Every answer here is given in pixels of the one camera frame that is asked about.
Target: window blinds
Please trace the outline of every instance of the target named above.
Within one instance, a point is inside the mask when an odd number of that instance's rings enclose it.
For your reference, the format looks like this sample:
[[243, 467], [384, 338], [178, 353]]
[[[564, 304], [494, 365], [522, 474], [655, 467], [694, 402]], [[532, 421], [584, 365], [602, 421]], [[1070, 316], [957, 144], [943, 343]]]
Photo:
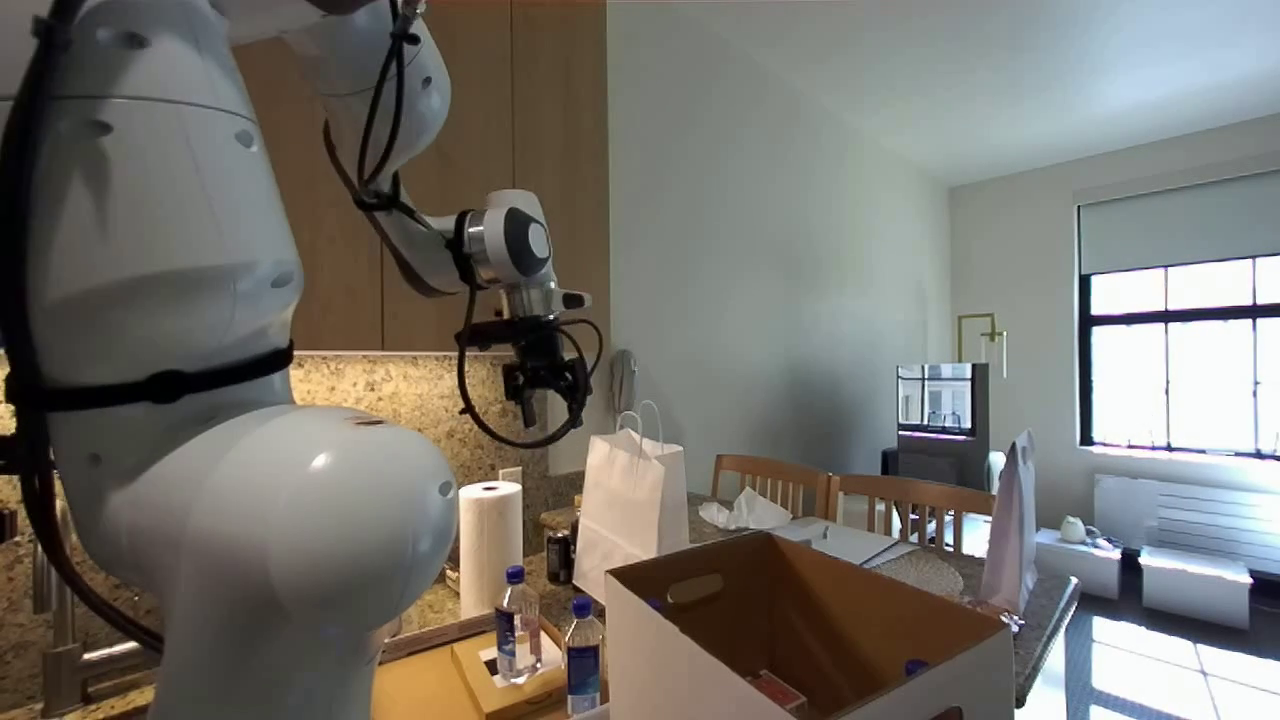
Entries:
[[1080, 273], [1280, 255], [1280, 171], [1075, 209]]

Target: white wall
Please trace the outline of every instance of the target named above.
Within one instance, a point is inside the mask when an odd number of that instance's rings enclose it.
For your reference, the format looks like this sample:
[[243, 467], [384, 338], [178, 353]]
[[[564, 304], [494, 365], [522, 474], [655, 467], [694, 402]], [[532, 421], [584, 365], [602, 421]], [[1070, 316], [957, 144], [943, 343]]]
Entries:
[[1277, 490], [1277, 463], [1080, 447], [1071, 316], [1071, 209], [1080, 200], [1180, 187], [1277, 165], [1280, 115], [954, 192], [957, 310], [989, 310], [1014, 329], [1014, 378], [991, 385], [991, 431], [1027, 427], [1038, 437], [1040, 521], [1089, 518], [1096, 474]]
[[673, 4], [614, 4], [609, 151], [614, 341], [694, 490], [718, 454], [876, 467], [896, 365], [954, 341], [943, 187]]

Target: open cardboard box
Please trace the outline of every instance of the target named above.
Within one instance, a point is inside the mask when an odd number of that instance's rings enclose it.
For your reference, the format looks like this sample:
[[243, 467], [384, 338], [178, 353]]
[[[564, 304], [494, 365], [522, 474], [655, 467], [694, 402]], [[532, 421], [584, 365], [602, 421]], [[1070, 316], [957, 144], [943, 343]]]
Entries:
[[[617, 720], [989, 720], [1016, 705], [1014, 631], [998, 618], [769, 533], [614, 567], [603, 610]], [[761, 674], [803, 705], [781, 709], [747, 681]]]

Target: light fixture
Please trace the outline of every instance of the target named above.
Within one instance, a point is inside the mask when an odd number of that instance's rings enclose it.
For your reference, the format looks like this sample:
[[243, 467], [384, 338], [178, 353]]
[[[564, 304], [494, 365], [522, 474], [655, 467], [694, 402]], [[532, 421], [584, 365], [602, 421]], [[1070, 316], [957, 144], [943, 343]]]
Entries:
[[[970, 353], [966, 329], [978, 324], [978, 353]], [[998, 312], [962, 312], [957, 316], [957, 362], [962, 365], [1001, 365], [1001, 378], [1008, 378], [1008, 329], [1001, 329]]]

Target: window frame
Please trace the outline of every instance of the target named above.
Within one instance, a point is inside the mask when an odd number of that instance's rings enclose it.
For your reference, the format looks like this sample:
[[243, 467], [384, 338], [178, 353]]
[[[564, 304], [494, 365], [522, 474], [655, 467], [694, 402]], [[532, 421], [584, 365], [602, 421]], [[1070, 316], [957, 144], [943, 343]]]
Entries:
[[[1235, 255], [1235, 260], [1202, 260], [1202, 264], [1239, 264], [1253, 260], [1253, 304], [1212, 304], [1212, 310], [1169, 310], [1169, 273], [1174, 268], [1193, 268], [1193, 264], [1151, 264], [1151, 268], [1125, 268], [1125, 273], [1163, 273], [1163, 310], [1155, 312], [1091, 312], [1091, 281], [1096, 278], [1121, 278], [1121, 273], [1080, 273], [1080, 443], [1083, 447], [1113, 447], [1113, 454], [1169, 454], [1169, 458], [1239, 458], [1239, 462], [1280, 462], [1280, 447], [1268, 454], [1260, 443], [1260, 322], [1280, 322], [1280, 302], [1277, 304], [1260, 304], [1260, 260], [1277, 260], [1277, 255]], [[1212, 324], [1212, 322], [1250, 322], [1253, 324], [1253, 454], [1232, 454], [1232, 447], [1188, 447], [1188, 443], [1174, 443], [1174, 362], [1169, 362], [1169, 329], [1176, 324]], [[1163, 329], [1163, 443], [1109, 443], [1096, 442], [1096, 372], [1091, 372], [1091, 338], [1096, 329], [1139, 329], [1139, 324], [1155, 324]]]

